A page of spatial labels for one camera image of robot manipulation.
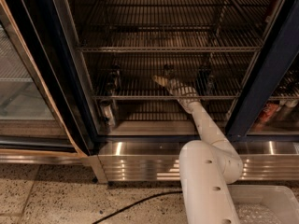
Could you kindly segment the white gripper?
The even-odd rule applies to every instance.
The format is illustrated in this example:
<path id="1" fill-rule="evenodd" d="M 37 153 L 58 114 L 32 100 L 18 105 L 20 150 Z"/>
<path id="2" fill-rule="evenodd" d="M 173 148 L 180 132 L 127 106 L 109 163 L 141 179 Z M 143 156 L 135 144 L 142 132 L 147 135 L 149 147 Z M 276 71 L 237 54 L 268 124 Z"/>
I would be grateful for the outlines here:
<path id="1" fill-rule="evenodd" d="M 194 87 L 187 86 L 174 78 L 168 81 L 166 77 L 154 75 L 152 79 L 158 85 L 166 87 L 171 95 L 176 96 L 178 102 L 188 114 L 192 113 L 190 104 L 193 102 L 200 102 L 197 90 Z"/>

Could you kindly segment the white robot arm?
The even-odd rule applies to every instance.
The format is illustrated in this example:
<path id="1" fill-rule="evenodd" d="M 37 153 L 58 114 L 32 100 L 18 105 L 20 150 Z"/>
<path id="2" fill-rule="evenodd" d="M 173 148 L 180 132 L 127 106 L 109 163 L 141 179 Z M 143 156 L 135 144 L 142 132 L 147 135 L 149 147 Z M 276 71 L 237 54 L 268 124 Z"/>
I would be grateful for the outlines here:
<path id="1" fill-rule="evenodd" d="M 212 117 L 195 88 L 177 79 L 153 80 L 175 96 L 194 120 L 200 135 L 179 153 L 179 174 L 188 224 L 240 224 L 228 190 L 242 174 L 243 162 Z"/>

